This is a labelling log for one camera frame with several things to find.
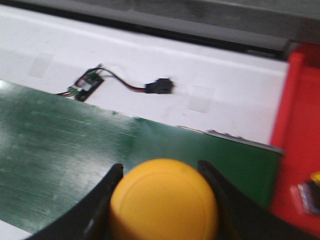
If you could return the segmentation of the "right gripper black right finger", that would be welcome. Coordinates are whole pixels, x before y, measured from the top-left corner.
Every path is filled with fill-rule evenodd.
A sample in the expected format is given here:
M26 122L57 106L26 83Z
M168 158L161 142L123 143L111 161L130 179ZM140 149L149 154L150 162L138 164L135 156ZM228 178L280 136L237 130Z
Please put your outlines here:
M317 240L318 237L283 221L228 181L207 160L198 171L214 191L222 234L226 240Z

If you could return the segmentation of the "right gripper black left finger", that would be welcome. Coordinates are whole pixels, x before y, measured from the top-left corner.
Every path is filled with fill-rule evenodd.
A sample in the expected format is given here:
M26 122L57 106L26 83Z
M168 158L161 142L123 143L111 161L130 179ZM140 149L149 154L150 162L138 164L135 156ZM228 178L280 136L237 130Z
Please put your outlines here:
M123 165L114 164L101 181L72 209L36 232L31 240L110 240L111 196L123 178Z

